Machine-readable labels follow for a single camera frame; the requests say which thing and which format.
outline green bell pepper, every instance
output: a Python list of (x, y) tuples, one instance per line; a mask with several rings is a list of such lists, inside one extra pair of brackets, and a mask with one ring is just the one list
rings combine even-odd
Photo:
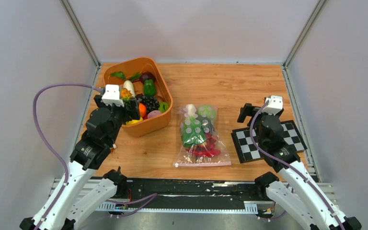
[(154, 84), (154, 81), (152, 79), (145, 80), (143, 86), (143, 94), (145, 96), (152, 97), (156, 95), (156, 85)]

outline bag of toy vegetables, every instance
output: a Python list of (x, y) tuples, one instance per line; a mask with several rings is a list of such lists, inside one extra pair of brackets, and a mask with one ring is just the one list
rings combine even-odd
[(229, 152), (214, 127), (215, 107), (188, 104), (179, 109), (181, 149), (174, 166), (231, 165)]

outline orange basket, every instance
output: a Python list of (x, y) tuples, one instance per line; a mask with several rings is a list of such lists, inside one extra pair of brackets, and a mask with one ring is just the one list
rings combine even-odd
[[(171, 120), (171, 111), (173, 106), (173, 99), (171, 97), (170, 91), (167, 88), (166, 81), (164, 81), (159, 68), (157, 68), (156, 62), (149, 57), (138, 57), (129, 61), (121, 62), (111, 66), (105, 71), (103, 79), (105, 85), (123, 85), (125, 82), (123, 79), (117, 77), (111, 77), (111, 73), (121, 71), (125, 74), (126, 79), (137, 73), (137, 72), (150, 72), (156, 77), (156, 90), (157, 95), (163, 98), (164, 102), (169, 104), (169, 108), (166, 112), (159, 116), (146, 119), (144, 121), (138, 122), (133, 125), (122, 125), (123, 130), (125, 130), (129, 135), (133, 137), (140, 137), (147, 133), (156, 131), (158, 129), (168, 126)], [(140, 81), (134, 82), (135, 94), (143, 93), (143, 84)]]

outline checkerboard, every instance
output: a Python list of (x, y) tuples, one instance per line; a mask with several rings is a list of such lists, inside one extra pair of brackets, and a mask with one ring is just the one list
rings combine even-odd
[[(302, 152), (307, 149), (307, 146), (305, 145), (293, 120), (283, 121), (281, 122), (281, 126), (283, 126), (284, 130), (284, 140), (287, 144), (291, 145), (294, 151)], [(257, 142), (254, 130), (252, 130), (252, 135), (254, 140)], [(252, 143), (249, 127), (232, 130), (232, 139), (241, 163), (263, 159), (263, 154), (259, 153)]]

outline wooden tabletop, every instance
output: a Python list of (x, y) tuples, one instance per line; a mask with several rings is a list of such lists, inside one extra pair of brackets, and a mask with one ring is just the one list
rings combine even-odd
[[(114, 64), (103, 63), (97, 87), (104, 86), (104, 73)], [(239, 109), (245, 103), (261, 106), (269, 95), (283, 97), (281, 121), (294, 119), (279, 65), (160, 63), (158, 67), (174, 100), (171, 122), (166, 128), (139, 138), (130, 137), (121, 129), (117, 149), (105, 159), (96, 175), (102, 176), (118, 166), (125, 176), (142, 178), (248, 181), (267, 171), (274, 172), (264, 160), (240, 164), (230, 134), (233, 129), (246, 127), (248, 118), (243, 124), (236, 122)], [(215, 127), (230, 153), (231, 166), (173, 166), (181, 147), (180, 121), (175, 113), (186, 104), (212, 104), (218, 108)], [(88, 114), (96, 108), (91, 100)], [(305, 162), (303, 153), (300, 157)]]

